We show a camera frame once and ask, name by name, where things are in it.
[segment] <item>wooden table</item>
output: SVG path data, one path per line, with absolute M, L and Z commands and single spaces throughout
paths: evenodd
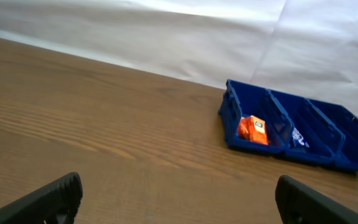
M 358 174 L 228 149 L 223 92 L 0 39 L 0 207 L 77 171 L 76 223 L 281 223 L 282 174 L 358 212 Z

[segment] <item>orange box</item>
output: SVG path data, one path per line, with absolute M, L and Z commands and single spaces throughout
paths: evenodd
M 261 144 L 269 144 L 267 141 L 266 123 L 255 116 L 241 118 L 237 132 L 240 138 Z

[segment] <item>blue bin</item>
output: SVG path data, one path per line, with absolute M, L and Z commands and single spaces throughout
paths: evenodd
M 270 90 L 233 80 L 228 80 L 226 86 L 219 114 L 227 145 L 254 152 L 283 152 L 289 145 L 293 123 Z M 268 146 L 239 138 L 237 129 L 240 119 L 250 115 L 265 121 Z
M 341 105 L 311 100 L 344 133 L 346 140 L 336 152 L 334 166 L 358 171 L 358 117 Z
M 306 146 L 295 147 L 290 144 L 285 149 L 285 156 L 290 159 L 315 164 L 330 164 L 336 152 L 343 147 L 345 136 L 309 99 L 271 91 L 287 111 L 296 129 L 303 136 Z

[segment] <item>white curtain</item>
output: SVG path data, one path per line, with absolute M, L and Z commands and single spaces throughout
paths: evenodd
M 219 88 L 231 78 L 358 115 L 356 0 L 0 0 L 0 37 Z

